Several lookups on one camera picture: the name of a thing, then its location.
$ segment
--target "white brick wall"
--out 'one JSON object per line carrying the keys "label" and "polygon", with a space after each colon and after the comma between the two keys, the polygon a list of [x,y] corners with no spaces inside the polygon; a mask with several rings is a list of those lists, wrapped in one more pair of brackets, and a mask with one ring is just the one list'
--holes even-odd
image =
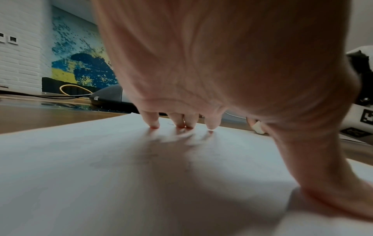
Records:
{"label": "white brick wall", "polygon": [[50,77],[52,11],[49,0],[0,0],[0,32],[19,45],[0,43],[0,85],[41,91]]}

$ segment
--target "blue and yellow mural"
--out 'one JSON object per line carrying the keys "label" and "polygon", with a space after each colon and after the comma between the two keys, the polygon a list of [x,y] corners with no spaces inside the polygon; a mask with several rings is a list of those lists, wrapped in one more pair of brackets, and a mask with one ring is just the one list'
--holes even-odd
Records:
{"label": "blue and yellow mural", "polygon": [[104,88],[117,84],[96,25],[53,8],[52,78]]}

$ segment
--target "wooden table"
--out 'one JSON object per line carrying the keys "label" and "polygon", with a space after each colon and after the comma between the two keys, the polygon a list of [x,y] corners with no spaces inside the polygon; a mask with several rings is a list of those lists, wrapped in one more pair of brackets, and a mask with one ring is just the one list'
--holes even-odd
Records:
{"label": "wooden table", "polygon": [[[77,110],[69,106],[90,106],[89,100],[51,100],[0,94],[0,134],[46,128],[125,115],[123,113]],[[246,124],[223,122],[223,127],[251,130]],[[342,141],[349,158],[373,166],[373,147]]]}

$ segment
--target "sheet of paper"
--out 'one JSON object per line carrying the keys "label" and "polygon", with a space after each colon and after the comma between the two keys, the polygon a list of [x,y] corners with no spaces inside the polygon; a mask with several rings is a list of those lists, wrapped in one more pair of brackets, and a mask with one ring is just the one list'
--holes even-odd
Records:
{"label": "sheet of paper", "polygon": [[0,135],[0,235],[372,235],[302,196],[270,137],[160,123],[131,114]]}

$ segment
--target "qr code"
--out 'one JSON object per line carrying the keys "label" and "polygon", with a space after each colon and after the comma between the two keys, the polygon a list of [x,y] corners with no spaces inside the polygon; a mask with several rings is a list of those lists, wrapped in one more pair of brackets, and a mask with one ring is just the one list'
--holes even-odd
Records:
{"label": "qr code", "polygon": [[359,130],[359,129],[356,129],[356,128],[353,128],[353,127],[341,130],[341,133],[350,135],[350,136],[355,137],[355,138],[362,138],[362,137],[371,135],[371,133],[369,133],[369,132],[365,132],[363,130]]}
{"label": "qr code", "polygon": [[364,109],[360,122],[373,125],[373,111]]}

